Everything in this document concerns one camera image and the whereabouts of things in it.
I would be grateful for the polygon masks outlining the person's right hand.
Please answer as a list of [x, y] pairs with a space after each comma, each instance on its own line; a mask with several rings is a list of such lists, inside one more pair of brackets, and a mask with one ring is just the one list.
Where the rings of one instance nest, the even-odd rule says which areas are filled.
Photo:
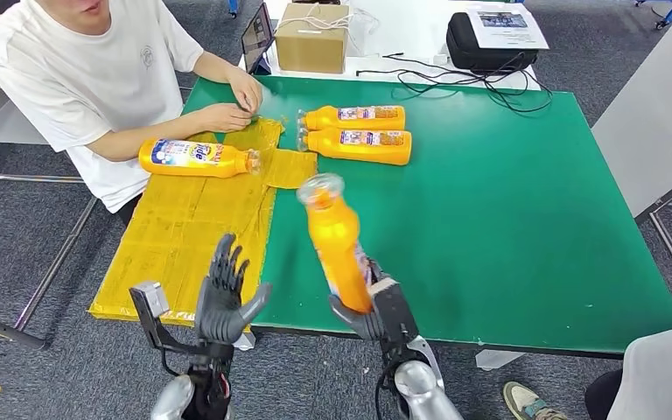
[[195, 112], [203, 131], [228, 133], [243, 130], [253, 119], [253, 114], [233, 103], [217, 103]]

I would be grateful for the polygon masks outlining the person's left hand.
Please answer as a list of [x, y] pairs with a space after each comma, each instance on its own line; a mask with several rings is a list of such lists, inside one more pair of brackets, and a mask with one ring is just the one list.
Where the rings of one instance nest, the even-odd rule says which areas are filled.
[[261, 84], [237, 66], [231, 66], [225, 78], [239, 105], [250, 114], [256, 114], [263, 101]]

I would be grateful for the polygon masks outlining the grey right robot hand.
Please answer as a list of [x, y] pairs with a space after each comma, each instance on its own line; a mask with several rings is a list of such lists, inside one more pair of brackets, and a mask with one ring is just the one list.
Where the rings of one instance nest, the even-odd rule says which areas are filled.
[[[369, 267], [368, 274], [370, 275], [367, 284], [371, 286], [372, 284], [381, 281], [386, 274], [382, 271], [381, 266], [376, 260], [369, 257], [367, 262]], [[382, 319], [375, 310], [372, 310], [369, 313], [354, 311], [345, 307], [337, 295], [330, 295], [328, 297], [328, 302], [332, 313], [348, 325], [362, 339], [379, 341], [383, 338], [385, 327], [382, 323]]]

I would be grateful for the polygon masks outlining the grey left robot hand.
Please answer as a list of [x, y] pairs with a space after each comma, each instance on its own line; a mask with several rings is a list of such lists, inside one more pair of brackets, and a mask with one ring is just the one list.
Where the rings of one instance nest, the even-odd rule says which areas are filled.
[[242, 301], [249, 260], [240, 260], [242, 246], [235, 245], [235, 240], [233, 233], [220, 238], [202, 280], [194, 327], [198, 337], [208, 342], [234, 344], [267, 305], [273, 289], [270, 283], [261, 283], [248, 302]]

